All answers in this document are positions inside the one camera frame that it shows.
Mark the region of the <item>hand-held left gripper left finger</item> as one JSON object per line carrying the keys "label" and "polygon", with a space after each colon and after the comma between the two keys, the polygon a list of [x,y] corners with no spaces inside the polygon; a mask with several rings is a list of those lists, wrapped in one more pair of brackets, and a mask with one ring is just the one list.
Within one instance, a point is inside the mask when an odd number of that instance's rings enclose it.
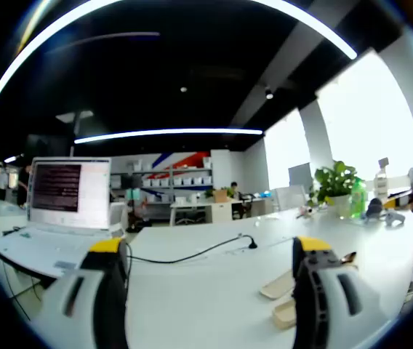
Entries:
{"label": "hand-held left gripper left finger", "polygon": [[99,241],[45,291],[33,328],[48,348],[128,348],[125,238]]}

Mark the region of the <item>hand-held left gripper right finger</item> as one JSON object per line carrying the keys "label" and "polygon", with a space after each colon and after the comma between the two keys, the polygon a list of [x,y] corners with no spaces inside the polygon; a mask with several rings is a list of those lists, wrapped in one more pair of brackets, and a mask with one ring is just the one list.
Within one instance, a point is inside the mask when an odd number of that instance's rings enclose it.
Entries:
{"label": "hand-held left gripper right finger", "polygon": [[294,348],[358,348],[389,322],[379,293],[325,241],[293,238],[292,275]]}

